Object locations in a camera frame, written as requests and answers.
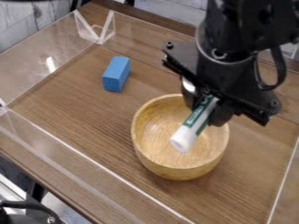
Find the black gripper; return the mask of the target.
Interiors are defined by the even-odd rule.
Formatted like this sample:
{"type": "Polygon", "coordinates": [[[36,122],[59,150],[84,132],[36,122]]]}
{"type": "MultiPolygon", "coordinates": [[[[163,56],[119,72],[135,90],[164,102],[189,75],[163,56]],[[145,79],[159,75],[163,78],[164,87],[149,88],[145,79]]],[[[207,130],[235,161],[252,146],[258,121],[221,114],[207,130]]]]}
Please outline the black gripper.
{"type": "Polygon", "coordinates": [[[262,90],[255,79],[255,61],[215,60],[193,41],[163,43],[163,65],[179,74],[185,106],[195,110],[205,96],[219,101],[209,114],[208,125],[221,127],[232,116],[247,116],[266,126],[280,112],[282,103],[274,90],[262,90]]]}

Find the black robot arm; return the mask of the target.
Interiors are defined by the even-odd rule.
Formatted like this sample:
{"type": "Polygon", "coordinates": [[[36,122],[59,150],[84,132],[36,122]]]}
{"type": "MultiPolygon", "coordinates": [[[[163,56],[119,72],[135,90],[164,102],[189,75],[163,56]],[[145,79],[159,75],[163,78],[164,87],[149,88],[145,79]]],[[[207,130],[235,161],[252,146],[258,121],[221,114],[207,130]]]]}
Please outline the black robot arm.
{"type": "Polygon", "coordinates": [[[282,45],[299,40],[299,0],[208,0],[192,41],[163,43],[163,64],[179,75],[187,107],[219,101],[209,125],[244,115],[260,125],[282,109],[275,89],[287,71],[282,45]]]}

